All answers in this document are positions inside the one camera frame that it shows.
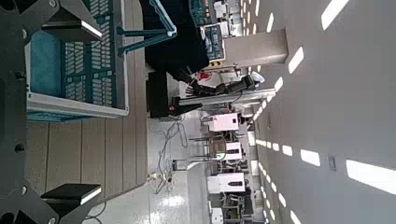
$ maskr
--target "fluorescent light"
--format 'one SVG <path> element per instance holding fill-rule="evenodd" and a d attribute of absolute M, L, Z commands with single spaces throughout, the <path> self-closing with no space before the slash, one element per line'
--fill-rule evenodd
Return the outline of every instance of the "fluorescent light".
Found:
<path fill-rule="evenodd" d="M 277 143 L 273 143 L 273 150 L 279 151 L 279 145 Z"/>
<path fill-rule="evenodd" d="M 277 188 L 276 188 L 276 185 L 275 185 L 275 183 L 273 182 L 272 184 L 271 184 L 271 188 L 274 190 L 274 192 L 276 193 L 276 191 L 277 191 Z"/>
<path fill-rule="evenodd" d="M 80 205 L 83 205 L 84 203 L 87 203 L 90 199 L 92 199 L 96 195 L 100 194 L 101 192 L 102 192 L 102 188 L 96 189 L 94 192 L 92 192 L 89 195 L 87 195 L 86 197 L 84 197 L 81 200 Z"/>
<path fill-rule="evenodd" d="M 396 171 L 371 164 L 346 160 L 349 178 L 387 193 L 396 194 Z"/>
<path fill-rule="evenodd" d="M 282 150 L 283 150 L 283 154 L 285 154 L 285 155 L 288 155 L 288 156 L 293 155 L 293 149 L 289 146 L 283 146 Z"/>
<path fill-rule="evenodd" d="M 290 217 L 291 220 L 294 222 L 294 224 L 301 224 L 300 219 L 297 218 L 297 216 L 294 214 L 292 210 L 290 210 Z"/>
<path fill-rule="evenodd" d="M 283 86 L 283 77 L 280 77 L 277 79 L 277 82 L 275 83 L 275 91 L 278 92 L 280 88 Z"/>
<path fill-rule="evenodd" d="M 273 25 L 274 25 L 274 13 L 271 12 L 270 19 L 268 19 L 268 24 L 267 24 L 267 33 L 271 33 Z"/>
<path fill-rule="evenodd" d="M 87 22 L 85 21 L 81 21 L 81 25 L 83 27 L 85 27 L 87 30 L 93 32 L 94 34 L 96 34 L 97 36 L 102 38 L 102 32 L 96 30 L 95 28 L 93 28 L 92 26 L 90 26 Z"/>
<path fill-rule="evenodd" d="M 301 149 L 301 159 L 316 166 L 320 166 L 320 157 L 317 152 Z"/>
<path fill-rule="evenodd" d="M 253 24 L 253 34 L 255 35 L 257 32 L 257 25 L 256 23 Z"/>
<path fill-rule="evenodd" d="M 299 47 L 297 49 L 297 52 L 294 54 L 294 56 L 291 58 L 289 62 L 289 73 L 292 74 L 294 70 L 298 67 L 298 65 L 303 61 L 304 59 L 304 50 L 303 47 Z"/>
<path fill-rule="evenodd" d="M 256 10 L 255 10 L 256 16 L 259 16 L 259 10 L 260 10 L 260 0 L 256 0 Z"/>
<path fill-rule="evenodd" d="M 326 30 L 349 0 L 332 0 L 321 16 L 323 30 Z"/>
<path fill-rule="evenodd" d="M 275 221 L 275 213 L 272 209 L 270 211 L 270 214 L 271 214 L 271 218 L 273 219 L 273 221 Z"/>
<path fill-rule="evenodd" d="M 278 197 L 279 197 L 280 203 L 282 203 L 282 205 L 284 207 L 286 207 L 286 199 L 283 197 L 283 195 L 281 193 L 279 193 Z"/>
<path fill-rule="evenodd" d="M 273 95 L 267 96 L 267 102 L 270 103 L 270 102 L 272 101 L 273 98 L 274 98 Z"/>

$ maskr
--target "black machine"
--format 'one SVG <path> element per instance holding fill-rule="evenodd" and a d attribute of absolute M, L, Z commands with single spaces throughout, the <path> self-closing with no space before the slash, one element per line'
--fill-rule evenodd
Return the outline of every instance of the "black machine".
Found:
<path fill-rule="evenodd" d="M 100 185 L 67 184 L 40 198 L 23 178 L 24 47 L 40 29 L 65 41 L 98 40 L 102 33 L 81 0 L 1 0 L 0 28 L 0 223 L 81 223 L 96 203 Z"/>

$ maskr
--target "plastic crate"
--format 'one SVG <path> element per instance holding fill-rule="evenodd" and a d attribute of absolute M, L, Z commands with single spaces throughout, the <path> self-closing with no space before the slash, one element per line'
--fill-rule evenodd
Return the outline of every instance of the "plastic crate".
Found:
<path fill-rule="evenodd" d="M 63 43 L 64 97 L 94 105 L 116 107 L 113 16 L 96 17 L 96 22 L 103 32 L 101 41 L 92 41 L 85 45 L 78 42 Z"/>
<path fill-rule="evenodd" d="M 89 0 L 86 1 L 86 6 L 95 18 L 109 15 L 113 11 L 111 0 Z"/>

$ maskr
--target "electrical cable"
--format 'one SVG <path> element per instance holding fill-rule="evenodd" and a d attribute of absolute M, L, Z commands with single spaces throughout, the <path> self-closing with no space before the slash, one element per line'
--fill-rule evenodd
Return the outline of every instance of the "electrical cable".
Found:
<path fill-rule="evenodd" d="M 184 117 L 177 117 L 177 120 L 165 131 L 163 131 L 164 144 L 163 149 L 159 151 L 160 158 L 158 159 L 158 172 L 152 173 L 148 176 L 147 183 L 154 189 L 155 194 L 159 194 L 163 189 L 172 191 L 175 187 L 175 180 L 173 178 L 172 162 L 166 158 L 167 146 L 169 142 L 179 133 L 181 145 L 184 148 L 189 147 L 186 129 L 183 124 Z"/>
<path fill-rule="evenodd" d="M 237 102 L 239 99 L 241 99 L 242 95 L 244 94 L 244 91 L 241 91 L 241 94 L 239 95 L 238 98 L 236 98 L 236 100 L 230 102 L 230 105 L 234 104 L 235 102 Z"/>
<path fill-rule="evenodd" d="M 84 221 L 85 220 L 90 220 L 90 219 L 95 219 L 100 224 L 103 224 L 102 220 L 99 219 L 99 216 L 101 216 L 105 212 L 106 208 L 107 208 L 107 202 L 105 202 L 105 205 L 103 206 L 102 210 L 98 214 L 96 214 L 94 216 L 86 216 L 84 218 Z"/>

